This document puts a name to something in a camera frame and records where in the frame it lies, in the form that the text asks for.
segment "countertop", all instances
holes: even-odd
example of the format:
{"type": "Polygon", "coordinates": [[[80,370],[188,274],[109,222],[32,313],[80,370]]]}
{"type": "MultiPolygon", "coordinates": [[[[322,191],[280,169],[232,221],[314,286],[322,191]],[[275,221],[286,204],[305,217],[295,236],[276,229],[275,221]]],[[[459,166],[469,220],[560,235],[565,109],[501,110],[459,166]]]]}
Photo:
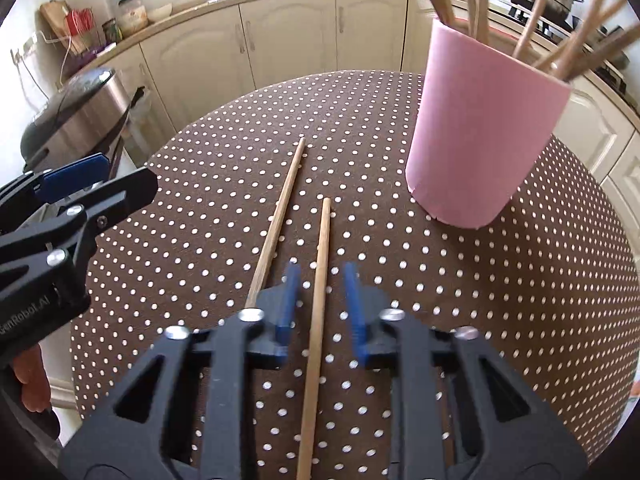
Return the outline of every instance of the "countertop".
{"type": "MultiPolygon", "coordinates": [[[[186,22],[215,10],[220,10],[224,9],[225,7],[244,4],[252,1],[255,0],[208,0],[203,4],[199,4],[194,7],[190,7],[189,9],[182,10],[181,12],[178,12],[177,14],[174,14],[173,16],[170,16],[165,20],[162,20],[161,22],[150,25],[144,30],[141,30],[139,33],[134,34],[130,38],[121,41],[116,48],[93,60],[86,67],[84,67],[83,70],[88,70],[90,68],[104,65],[110,59],[113,59],[128,48],[135,46],[146,40],[147,38],[150,38],[155,34],[167,30],[174,25],[178,25],[179,23],[186,22]]],[[[462,0],[452,0],[452,3],[456,7],[466,9],[466,2],[462,0]]],[[[504,25],[505,27],[511,28],[516,34],[520,34],[524,29],[519,23],[509,17],[508,9],[496,6],[494,4],[490,4],[490,19],[497,23],[500,23],[501,25],[504,25]]],[[[535,34],[532,38],[532,41],[542,46],[543,48],[546,48],[547,50],[553,50],[556,47],[552,42],[546,40],[545,38],[542,38],[539,34],[535,34]]],[[[633,124],[636,130],[640,131],[640,117],[638,116],[636,111],[629,107],[629,105],[626,104],[626,102],[613,89],[611,89],[593,72],[588,72],[586,74],[586,77],[591,83],[596,85],[597,88],[599,88],[600,91],[603,92],[603,94],[605,94],[613,102],[613,104],[615,104],[616,107],[619,108],[620,111],[622,111],[622,113],[633,124]]]]}

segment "white bowl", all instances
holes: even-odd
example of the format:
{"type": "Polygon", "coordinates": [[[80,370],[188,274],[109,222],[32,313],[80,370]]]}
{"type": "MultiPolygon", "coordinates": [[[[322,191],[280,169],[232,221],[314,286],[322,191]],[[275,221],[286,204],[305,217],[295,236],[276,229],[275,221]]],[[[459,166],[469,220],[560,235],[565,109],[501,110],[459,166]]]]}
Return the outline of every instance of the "white bowl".
{"type": "Polygon", "coordinates": [[[160,7],[159,9],[150,10],[146,16],[149,18],[151,23],[157,23],[167,19],[173,10],[174,6],[172,4],[168,4],[164,7],[160,7]]]}

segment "polka dot tablecloth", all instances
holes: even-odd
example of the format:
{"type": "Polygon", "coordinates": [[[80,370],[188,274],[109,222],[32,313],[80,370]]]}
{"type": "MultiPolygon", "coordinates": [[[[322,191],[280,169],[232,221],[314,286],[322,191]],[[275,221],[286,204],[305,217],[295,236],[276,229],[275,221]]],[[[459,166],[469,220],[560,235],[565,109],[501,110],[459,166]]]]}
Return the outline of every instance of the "polka dot tablecloth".
{"type": "MultiPolygon", "coordinates": [[[[81,415],[167,326],[208,328],[242,308],[305,136],[268,281],[278,283],[290,261],[302,266],[290,359],[255,377],[261,477],[296,473],[325,196],[334,204],[314,479],[380,478],[388,463],[390,379],[354,360],[341,275],[348,261],[424,323],[480,329],[595,459],[638,358],[638,276],[620,222],[555,138],[488,227],[431,218],[404,180],[421,90],[422,78],[408,73],[308,76],[215,110],[158,152],[149,161],[155,202],[103,234],[89,267],[92,306],[72,327],[81,415]]],[[[201,436],[194,428],[194,454],[201,436]]]]}

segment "screw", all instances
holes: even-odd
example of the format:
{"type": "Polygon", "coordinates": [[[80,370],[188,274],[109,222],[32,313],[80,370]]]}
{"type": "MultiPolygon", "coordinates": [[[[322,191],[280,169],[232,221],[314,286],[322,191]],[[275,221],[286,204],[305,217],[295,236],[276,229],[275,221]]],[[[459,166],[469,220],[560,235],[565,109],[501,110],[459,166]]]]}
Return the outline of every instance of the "screw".
{"type": "Polygon", "coordinates": [[[47,254],[47,265],[55,267],[66,260],[66,252],[62,249],[56,249],[47,254]]]}
{"type": "Polygon", "coordinates": [[[264,318],[264,311],[260,308],[244,308],[240,312],[238,312],[238,317],[240,321],[244,321],[245,323],[253,323],[256,321],[261,321],[264,318]]]}
{"type": "Polygon", "coordinates": [[[164,335],[167,339],[187,339],[190,336],[191,332],[185,326],[168,326],[166,330],[164,330],[164,335]]]}
{"type": "Polygon", "coordinates": [[[456,339],[463,339],[465,341],[471,341],[477,339],[479,335],[478,329],[472,326],[461,326],[456,329],[454,336],[456,339]]]}
{"type": "Polygon", "coordinates": [[[81,212],[82,212],[82,206],[81,205],[73,205],[69,209],[66,210],[66,215],[67,216],[76,216],[76,215],[79,215],[81,212]]]}
{"type": "Polygon", "coordinates": [[[404,319],[404,310],[399,308],[386,308],[380,312],[380,319],[384,321],[400,321],[404,319]]]}

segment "pink cylinder container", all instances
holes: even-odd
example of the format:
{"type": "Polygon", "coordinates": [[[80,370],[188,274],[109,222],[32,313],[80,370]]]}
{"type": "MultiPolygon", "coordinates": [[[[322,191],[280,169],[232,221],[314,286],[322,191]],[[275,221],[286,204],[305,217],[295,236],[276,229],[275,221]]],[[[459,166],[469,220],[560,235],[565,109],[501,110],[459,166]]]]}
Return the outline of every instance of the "pink cylinder container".
{"type": "Polygon", "coordinates": [[[571,86],[438,21],[406,181],[430,215],[491,223],[548,143],[571,86]]]}

